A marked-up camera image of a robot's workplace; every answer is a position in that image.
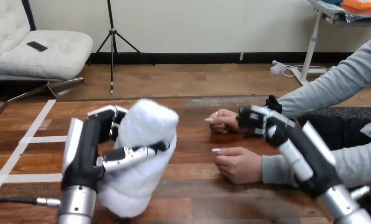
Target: fingernail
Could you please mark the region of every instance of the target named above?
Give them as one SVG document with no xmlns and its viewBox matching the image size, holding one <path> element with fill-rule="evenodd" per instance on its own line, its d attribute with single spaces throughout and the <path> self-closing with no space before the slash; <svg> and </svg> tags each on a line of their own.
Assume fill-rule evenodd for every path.
<svg viewBox="0 0 371 224">
<path fill-rule="evenodd" d="M 206 121 L 207 123 L 213 124 L 214 119 L 213 119 L 213 118 L 206 118 L 205 121 Z"/>
</svg>

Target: white wall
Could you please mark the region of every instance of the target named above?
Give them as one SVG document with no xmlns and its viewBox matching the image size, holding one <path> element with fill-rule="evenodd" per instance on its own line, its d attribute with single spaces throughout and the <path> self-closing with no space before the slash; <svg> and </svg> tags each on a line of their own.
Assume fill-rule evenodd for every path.
<svg viewBox="0 0 371 224">
<path fill-rule="evenodd" d="M 142 52 L 305 52 L 316 15 L 306 0 L 111 0 L 114 27 Z M 37 29 L 110 29 L 106 0 L 30 0 Z M 316 51 L 353 52 L 371 28 L 322 22 Z M 132 52 L 124 42 L 118 50 Z M 102 52 L 110 51 L 110 42 Z"/>
</svg>

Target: wooden table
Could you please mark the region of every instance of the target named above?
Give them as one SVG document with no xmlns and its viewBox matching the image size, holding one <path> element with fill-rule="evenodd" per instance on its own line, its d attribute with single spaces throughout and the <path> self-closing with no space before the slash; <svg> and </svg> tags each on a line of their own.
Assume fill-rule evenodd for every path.
<svg viewBox="0 0 371 224">
<path fill-rule="evenodd" d="M 212 148 L 244 146 L 257 154 L 277 154 L 275 149 L 261 140 L 244 139 L 238 134 L 210 133 L 204 118 L 223 105 L 237 110 L 244 103 L 218 103 L 217 100 L 213 103 L 211 99 L 194 98 L 162 98 L 156 101 L 179 114 L 178 143 L 146 211 L 136 218 L 124 220 L 97 203 L 93 223 L 329 223 L 315 203 L 297 190 L 261 183 L 233 185 L 220 175 L 213 164 Z M 105 105 L 129 108 L 134 103 L 135 100 L 9 104 L 0 114 L 0 198 L 60 198 L 58 176 L 62 170 L 64 140 L 70 119 L 85 119 L 87 112 Z M 42 110 L 48 111 L 46 116 L 41 115 Z M 37 125 L 35 133 L 30 131 L 33 122 L 34 126 Z M 28 131 L 33 136 L 31 139 L 24 138 Z M 104 143 L 99 151 L 111 150 L 113 145 L 112 142 Z M 56 208 L 0 204 L 0 224 L 53 224 L 56 214 Z"/>
</svg>

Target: white armchair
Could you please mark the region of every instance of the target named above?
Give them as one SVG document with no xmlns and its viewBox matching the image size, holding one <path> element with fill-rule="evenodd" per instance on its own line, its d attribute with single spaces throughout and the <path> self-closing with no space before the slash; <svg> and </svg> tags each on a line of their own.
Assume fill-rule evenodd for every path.
<svg viewBox="0 0 371 224">
<path fill-rule="evenodd" d="M 39 52 L 26 45 L 35 41 L 48 49 Z M 46 80 L 37 89 L 9 101 L 48 91 L 83 78 L 73 79 L 84 67 L 93 41 L 86 34 L 62 30 L 30 31 L 21 0 L 0 0 L 0 80 Z"/>
</svg>

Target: black cable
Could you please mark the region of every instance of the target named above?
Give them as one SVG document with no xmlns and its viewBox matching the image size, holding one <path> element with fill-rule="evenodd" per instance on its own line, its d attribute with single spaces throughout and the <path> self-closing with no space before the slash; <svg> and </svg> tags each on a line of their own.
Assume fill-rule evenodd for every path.
<svg viewBox="0 0 371 224">
<path fill-rule="evenodd" d="M 22 204 L 37 205 L 37 199 L 36 198 L 21 198 L 21 197 L 0 198 L 0 204 L 1 203 L 22 203 Z"/>
</svg>

